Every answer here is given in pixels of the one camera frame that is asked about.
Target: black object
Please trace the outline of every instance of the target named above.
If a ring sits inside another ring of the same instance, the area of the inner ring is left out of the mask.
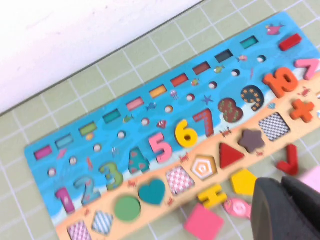
[[[258,178],[251,226],[254,240],[320,240],[320,194],[291,176]]]

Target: brown star piece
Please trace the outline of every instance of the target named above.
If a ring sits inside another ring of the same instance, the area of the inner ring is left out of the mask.
[[[245,129],[242,131],[242,138],[238,144],[244,147],[248,153],[253,153],[256,149],[265,146],[265,142],[261,138],[262,132],[260,130]]]

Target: green number 3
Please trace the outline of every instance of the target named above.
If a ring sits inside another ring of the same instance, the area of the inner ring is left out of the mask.
[[[115,190],[124,182],[124,176],[118,172],[117,165],[114,162],[108,162],[99,168],[99,172],[105,174],[107,180],[113,180],[113,183],[107,184],[108,191]]]

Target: wooden number puzzle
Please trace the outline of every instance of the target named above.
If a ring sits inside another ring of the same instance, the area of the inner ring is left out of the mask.
[[[59,238],[119,240],[319,128],[319,59],[282,12],[29,145]]]

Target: teal heart piece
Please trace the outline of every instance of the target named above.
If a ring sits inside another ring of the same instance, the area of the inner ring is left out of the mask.
[[[147,204],[160,205],[165,197],[166,186],[160,179],[153,179],[149,184],[140,187],[138,194]]]

